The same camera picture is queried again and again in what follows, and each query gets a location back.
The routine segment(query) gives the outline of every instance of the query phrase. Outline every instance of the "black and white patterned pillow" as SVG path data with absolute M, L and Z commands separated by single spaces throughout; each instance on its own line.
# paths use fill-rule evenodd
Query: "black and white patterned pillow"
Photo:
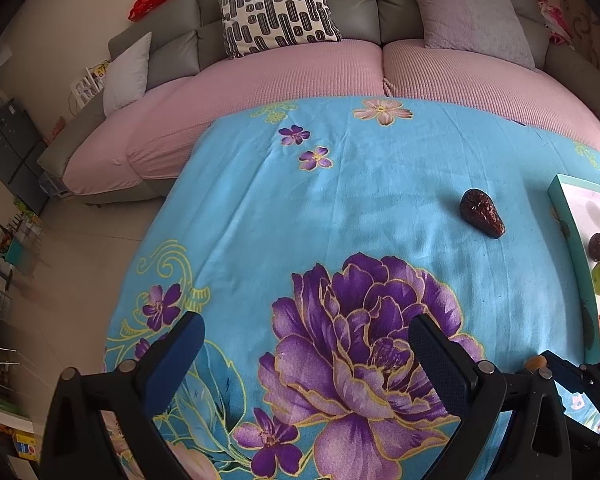
M 325 0 L 219 0 L 231 58 L 279 46 L 340 41 Z

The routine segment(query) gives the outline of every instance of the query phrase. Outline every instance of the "silver bolt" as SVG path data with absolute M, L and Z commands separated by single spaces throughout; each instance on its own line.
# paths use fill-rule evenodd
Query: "silver bolt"
M 538 368 L 538 374 L 540 375 L 540 377 L 542 377 L 543 379 L 546 379 L 547 381 L 554 376 L 551 373 L 551 370 L 549 370 L 549 368 L 547 368 L 547 367 Z
M 483 374 L 493 374 L 496 371 L 496 367 L 491 361 L 480 361 L 478 363 L 478 370 Z
M 73 379 L 74 375 L 75 368 L 65 368 L 64 370 L 62 370 L 60 377 L 62 377 L 63 380 L 68 381 L 69 379 Z
M 123 374 L 128 374 L 129 372 L 132 372 L 135 369 L 136 361 L 134 361 L 133 359 L 126 359 L 118 365 L 118 370 L 120 370 Z

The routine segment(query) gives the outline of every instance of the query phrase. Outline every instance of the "ribbed pink fabric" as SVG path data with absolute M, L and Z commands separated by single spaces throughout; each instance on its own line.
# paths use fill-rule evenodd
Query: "ribbed pink fabric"
M 394 97 L 478 108 L 600 151 L 598 118 L 540 70 L 473 52 L 424 48 L 422 40 L 401 40 L 384 47 L 384 77 Z
M 367 41 L 276 48 L 220 61 L 149 111 L 127 159 L 144 179 L 180 174 L 194 143 L 218 117 L 272 102 L 318 96 L 384 95 L 382 51 Z
M 184 83 L 186 78 L 169 81 L 111 114 L 75 151 L 62 177 L 64 184 L 75 194 L 90 195 L 142 182 L 126 160 L 126 147 L 145 115 Z

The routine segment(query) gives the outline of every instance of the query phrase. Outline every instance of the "floor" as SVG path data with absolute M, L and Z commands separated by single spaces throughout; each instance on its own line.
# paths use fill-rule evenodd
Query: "floor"
M 31 271 L 16 272 L 10 289 L 10 344 L 23 363 L 16 391 L 37 435 L 61 371 L 101 371 L 120 284 L 163 202 L 97 208 L 70 198 L 46 207 L 40 254 Z

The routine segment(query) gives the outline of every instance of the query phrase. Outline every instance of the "patterned wallpaper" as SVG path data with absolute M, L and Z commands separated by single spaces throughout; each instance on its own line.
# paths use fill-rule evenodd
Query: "patterned wallpaper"
M 584 0 L 560 0 L 575 49 L 600 70 L 600 20 Z

